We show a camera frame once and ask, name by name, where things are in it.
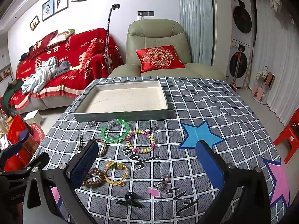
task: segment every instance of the white curtain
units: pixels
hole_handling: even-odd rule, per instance
[[[180,24],[187,34],[192,62],[211,65],[214,34],[212,0],[180,0]]]
[[[299,31],[284,7],[275,12],[270,0],[256,3],[258,27],[249,87],[254,86],[257,72],[268,66],[275,81],[266,102],[286,125],[299,108]]]

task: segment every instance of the washing machine door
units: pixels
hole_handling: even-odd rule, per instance
[[[237,63],[238,63],[238,52],[232,56],[231,61],[229,62],[229,72],[232,75],[232,77],[235,76]],[[246,55],[242,52],[237,78],[242,77],[246,73],[247,65],[248,62],[247,62]]]
[[[233,12],[234,22],[237,28],[244,34],[248,34],[252,29],[252,21],[245,8],[236,6]]]

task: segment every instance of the red plastic stool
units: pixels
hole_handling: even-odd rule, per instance
[[[290,122],[299,122],[299,109],[295,111],[293,114]],[[281,143],[283,140],[288,140],[291,144],[291,150],[288,153],[287,157],[285,158],[284,162],[285,164],[288,163],[288,161],[291,159],[291,157],[294,155],[295,151],[299,147],[299,137],[297,132],[295,131],[294,127],[291,126],[290,122],[286,125],[284,130],[280,133],[279,137],[273,142],[275,146],[277,146],[279,143]]]

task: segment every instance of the shallow tray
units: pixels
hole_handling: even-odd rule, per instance
[[[94,85],[74,111],[78,122],[167,119],[168,105],[159,80]]]

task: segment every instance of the red blanket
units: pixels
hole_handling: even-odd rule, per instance
[[[59,44],[56,49],[49,49],[31,60],[26,59],[21,62],[17,68],[16,79],[26,80],[27,77],[35,73],[35,67],[40,67],[39,61],[47,60],[52,56],[56,56],[59,61],[68,60],[72,66],[77,66],[83,62],[88,45],[94,39],[98,39],[101,43],[104,38],[106,38],[105,29],[95,29],[71,36],[66,42]],[[109,38],[108,62],[112,69],[123,64],[118,47],[111,37]],[[81,69],[68,71],[53,78],[37,93],[23,94],[21,90],[17,91],[11,98],[10,105],[15,105],[17,110],[22,110],[28,105],[30,97],[42,99],[50,96],[68,96],[76,98],[91,81],[97,78],[106,78],[108,75],[105,50],[103,50],[88,61],[84,61]]]

